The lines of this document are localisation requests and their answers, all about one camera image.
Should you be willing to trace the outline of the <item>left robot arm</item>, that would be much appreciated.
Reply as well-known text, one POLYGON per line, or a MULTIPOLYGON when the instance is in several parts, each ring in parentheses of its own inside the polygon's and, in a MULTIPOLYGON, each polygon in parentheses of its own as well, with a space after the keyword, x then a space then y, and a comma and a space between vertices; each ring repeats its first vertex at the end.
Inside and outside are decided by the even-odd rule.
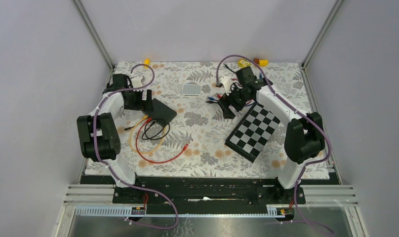
POLYGON ((121 141, 115 119, 124 110, 153 111, 152 92, 146 87, 144 76, 114 74, 95 109, 77 118, 82 155, 105 165, 116 186, 126 188, 124 196, 132 203, 143 198, 143 190, 135 185, 136 172, 120 154, 121 141))

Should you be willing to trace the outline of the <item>white network switch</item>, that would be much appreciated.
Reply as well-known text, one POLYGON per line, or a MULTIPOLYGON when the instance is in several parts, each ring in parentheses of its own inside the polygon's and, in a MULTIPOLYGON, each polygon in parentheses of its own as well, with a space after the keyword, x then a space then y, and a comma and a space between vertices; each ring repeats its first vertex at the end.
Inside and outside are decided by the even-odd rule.
POLYGON ((198 84, 184 84, 182 87, 182 95, 199 96, 202 92, 202 86, 198 84))

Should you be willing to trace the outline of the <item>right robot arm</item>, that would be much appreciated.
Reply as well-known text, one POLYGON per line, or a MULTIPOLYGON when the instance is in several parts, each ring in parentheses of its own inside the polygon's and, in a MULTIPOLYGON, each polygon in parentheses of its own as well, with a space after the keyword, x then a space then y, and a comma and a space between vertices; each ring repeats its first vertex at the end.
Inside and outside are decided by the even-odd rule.
POLYGON ((225 90, 218 101, 223 117, 233 119, 235 115, 231 107, 240 111, 247 101, 253 100, 275 115, 286 127, 284 150, 287 161, 277 177, 280 186, 273 190, 274 199, 286 203, 293 197, 292 188, 299 184, 309 164, 307 160, 317 157, 325 146, 330 145, 323 130, 321 115, 297 108, 266 76, 259 79, 250 66, 236 71, 236 77, 237 81, 230 77, 216 79, 216 85, 225 90))

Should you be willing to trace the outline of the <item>black router box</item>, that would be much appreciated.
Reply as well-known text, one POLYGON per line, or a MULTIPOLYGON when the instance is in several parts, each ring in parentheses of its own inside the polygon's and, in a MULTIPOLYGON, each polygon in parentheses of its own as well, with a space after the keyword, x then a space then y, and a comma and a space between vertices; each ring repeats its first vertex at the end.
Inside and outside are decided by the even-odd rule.
POLYGON ((158 99, 152 100, 152 109, 144 111, 152 120, 161 127, 167 126, 176 116, 177 112, 158 99))

